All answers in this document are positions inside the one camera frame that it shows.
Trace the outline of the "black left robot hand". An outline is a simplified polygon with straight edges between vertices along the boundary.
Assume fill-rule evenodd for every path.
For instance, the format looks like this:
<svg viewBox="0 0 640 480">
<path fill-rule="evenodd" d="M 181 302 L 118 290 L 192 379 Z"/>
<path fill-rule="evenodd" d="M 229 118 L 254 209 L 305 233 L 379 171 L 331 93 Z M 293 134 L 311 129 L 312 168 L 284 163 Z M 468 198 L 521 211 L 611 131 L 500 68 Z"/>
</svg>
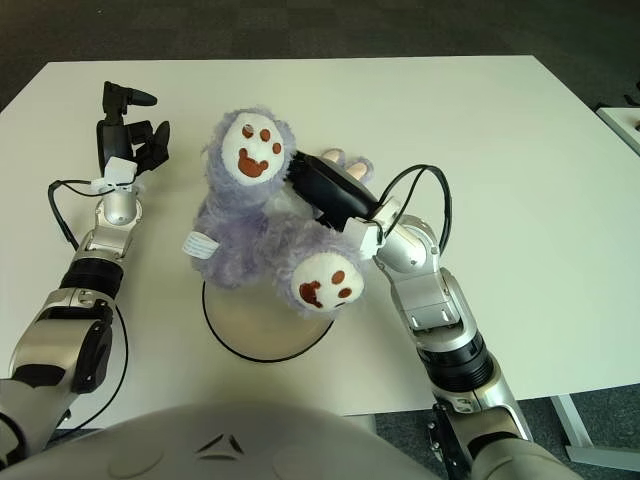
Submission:
<svg viewBox="0 0 640 480">
<path fill-rule="evenodd" d="M 99 169 L 105 173 L 112 157 L 132 161 L 137 173 L 155 170 L 169 159 L 170 124 L 161 122 L 154 130 L 148 120 L 126 124 L 128 107 L 154 106 L 157 98 L 149 93 L 105 81 L 102 108 L 105 117 L 96 125 Z"/>
</svg>

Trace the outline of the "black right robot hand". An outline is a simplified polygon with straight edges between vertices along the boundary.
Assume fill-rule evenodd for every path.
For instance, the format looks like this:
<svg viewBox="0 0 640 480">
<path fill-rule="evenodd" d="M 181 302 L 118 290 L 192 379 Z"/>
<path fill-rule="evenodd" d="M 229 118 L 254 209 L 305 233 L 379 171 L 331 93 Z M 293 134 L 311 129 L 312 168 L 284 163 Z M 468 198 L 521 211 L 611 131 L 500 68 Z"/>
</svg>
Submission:
<svg viewBox="0 0 640 480">
<path fill-rule="evenodd" d="M 287 180 L 298 196 L 320 212 L 319 222 L 343 232 L 351 218 L 370 220 L 379 200 L 343 167 L 297 151 Z"/>
</svg>

